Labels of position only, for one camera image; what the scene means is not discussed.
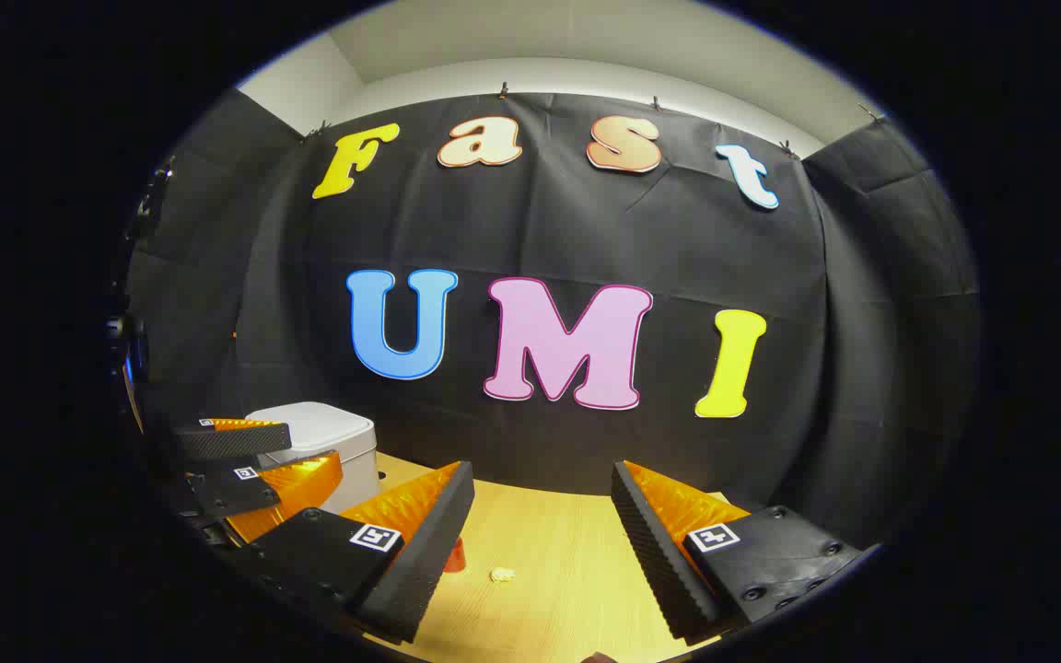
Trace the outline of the wooden desktop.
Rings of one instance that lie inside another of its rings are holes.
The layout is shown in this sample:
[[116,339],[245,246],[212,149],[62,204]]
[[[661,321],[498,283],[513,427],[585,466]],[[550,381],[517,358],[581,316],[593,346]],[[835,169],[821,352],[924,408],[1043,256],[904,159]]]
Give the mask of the wooden desktop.
[[[430,663],[660,663],[691,647],[672,636],[606,495],[483,479],[460,538],[466,570],[445,574],[402,655]],[[512,582],[490,582],[493,568]]]

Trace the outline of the white desktop garbage bin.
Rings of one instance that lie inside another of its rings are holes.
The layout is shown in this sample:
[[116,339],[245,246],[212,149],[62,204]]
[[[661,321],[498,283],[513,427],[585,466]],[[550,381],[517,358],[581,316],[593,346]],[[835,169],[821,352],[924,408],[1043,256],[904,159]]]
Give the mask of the white desktop garbage bin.
[[341,514],[379,494],[378,441],[372,421],[365,416],[321,402],[303,401],[254,411],[245,419],[277,421],[289,428],[291,448],[262,454],[263,469],[338,453],[343,479],[332,496],[321,504],[324,511]]

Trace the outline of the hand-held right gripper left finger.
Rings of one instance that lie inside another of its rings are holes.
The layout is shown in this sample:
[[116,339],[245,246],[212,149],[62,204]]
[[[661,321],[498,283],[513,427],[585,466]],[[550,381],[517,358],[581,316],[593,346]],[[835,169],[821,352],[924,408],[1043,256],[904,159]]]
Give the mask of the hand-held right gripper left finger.
[[325,628],[412,643],[472,500],[472,463],[450,463],[341,514],[302,509],[236,549],[236,569]]

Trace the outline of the black backdrop cloth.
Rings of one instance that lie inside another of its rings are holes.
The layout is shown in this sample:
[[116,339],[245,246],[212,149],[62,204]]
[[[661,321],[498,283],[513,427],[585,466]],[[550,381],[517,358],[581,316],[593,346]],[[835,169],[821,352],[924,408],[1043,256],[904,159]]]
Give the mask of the black backdrop cloth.
[[[574,357],[540,380],[559,345],[526,357],[526,400],[484,392],[507,277],[567,326],[604,286],[653,295],[632,411],[578,401]],[[411,461],[607,494],[627,459],[858,546],[930,496],[981,355],[967,231],[888,118],[795,159],[618,99],[439,99],[303,137],[234,91],[174,150],[129,285],[156,421],[319,401]]]

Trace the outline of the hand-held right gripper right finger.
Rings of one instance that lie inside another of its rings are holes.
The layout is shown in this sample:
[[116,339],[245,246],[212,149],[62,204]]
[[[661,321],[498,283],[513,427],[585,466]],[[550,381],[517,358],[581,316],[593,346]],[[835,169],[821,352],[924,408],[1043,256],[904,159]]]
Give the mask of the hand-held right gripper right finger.
[[712,636],[812,599],[849,574],[866,551],[787,506],[746,511],[628,460],[611,499],[673,636]]

